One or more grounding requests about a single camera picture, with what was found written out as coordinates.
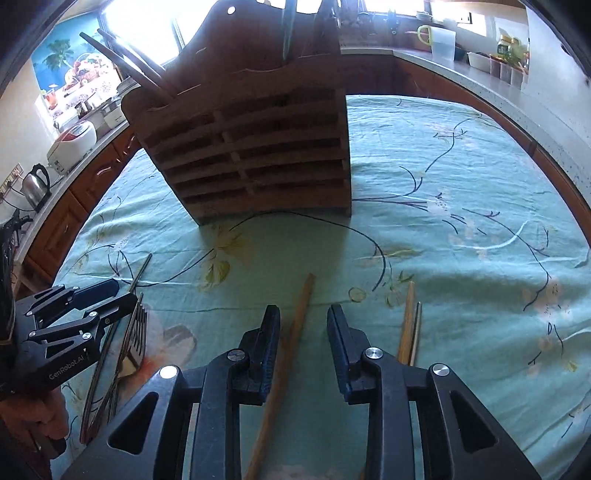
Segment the person's left hand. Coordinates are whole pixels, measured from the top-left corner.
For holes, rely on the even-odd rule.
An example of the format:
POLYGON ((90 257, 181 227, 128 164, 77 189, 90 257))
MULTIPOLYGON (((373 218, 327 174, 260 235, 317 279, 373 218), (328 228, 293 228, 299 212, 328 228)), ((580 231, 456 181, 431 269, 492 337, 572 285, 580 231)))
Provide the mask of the person's left hand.
POLYGON ((11 436, 28 450, 35 449, 29 430, 32 424, 43 436, 53 440, 65 438, 69 432, 66 401, 59 388, 48 392, 42 399, 9 397, 1 402, 1 419, 11 436))

